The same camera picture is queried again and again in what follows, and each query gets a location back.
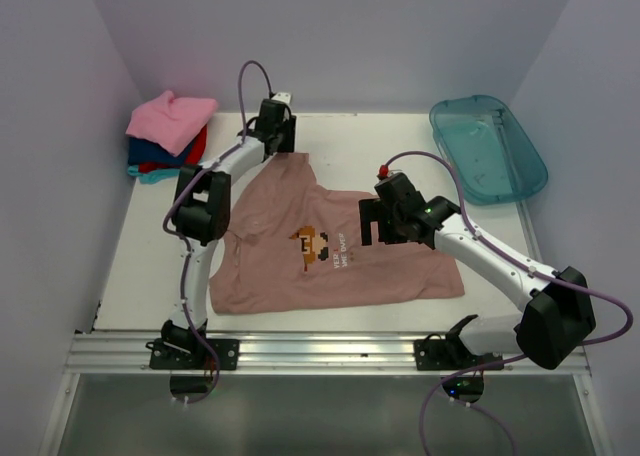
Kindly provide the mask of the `dusty pink printed t-shirt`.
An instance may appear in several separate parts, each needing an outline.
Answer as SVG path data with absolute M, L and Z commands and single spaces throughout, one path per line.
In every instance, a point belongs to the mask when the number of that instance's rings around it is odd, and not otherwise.
M 464 295 L 453 257 L 415 243 L 361 242 L 367 193 L 328 190 L 305 153 L 275 156 L 242 191 L 210 279 L 218 314 L 258 314 Z

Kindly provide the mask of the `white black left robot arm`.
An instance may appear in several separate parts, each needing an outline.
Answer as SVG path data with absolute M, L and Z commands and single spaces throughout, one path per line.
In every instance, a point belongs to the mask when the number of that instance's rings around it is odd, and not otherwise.
M 295 146 L 296 117 L 291 95 L 276 93 L 261 102 L 234 143 L 219 156 L 180 169 L 174 202 L 163 229 L 185 244 L 176 312 L 163 324 L 153 356 L 185 368 L 212 356 L 207 344 L 207 292 L 212 258 L 231 216 L 231 189 L 249 170 Z

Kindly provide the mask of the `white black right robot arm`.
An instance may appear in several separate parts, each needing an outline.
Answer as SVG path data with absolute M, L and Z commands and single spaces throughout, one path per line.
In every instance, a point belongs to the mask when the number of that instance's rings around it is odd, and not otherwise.
M 557 271 L 483 232 L 460 206 L 436 196 L 425 200 L 408 177 L 394 173 L 375 186 L 376 197 L 359 203 L 361 241 L 418 243 L 455 258 L 506 296 L 516 316 L 469 315 L 418 350 L 446 356 L 455 368 L 521 352 L 552 370 L 593 332 L 596 319 L 584 275 Z

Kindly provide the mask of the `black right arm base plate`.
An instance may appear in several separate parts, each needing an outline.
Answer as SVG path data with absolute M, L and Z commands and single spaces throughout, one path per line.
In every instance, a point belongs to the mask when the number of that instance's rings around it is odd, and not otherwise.
M 504 368 L 503 359 L 492 353 L 473 355 L 456 338 L 432 333 L 413 342 L 413 355 L 418 371 L 456 371 L 494 363 Z

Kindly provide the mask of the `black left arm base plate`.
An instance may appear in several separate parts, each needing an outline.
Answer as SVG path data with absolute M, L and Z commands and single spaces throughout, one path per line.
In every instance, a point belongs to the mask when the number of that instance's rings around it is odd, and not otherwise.
M 160 338 L 149 341 L 145 347 L 151 351 L 149 367 L 154 370 L 213 370 L 234 371 L 240 355 L 240 341 L 237 339 L 207 339 L 215 351 L 219 363 L 211 353 L 199 345 L 194 353 L 189 353 L 165 345 Z

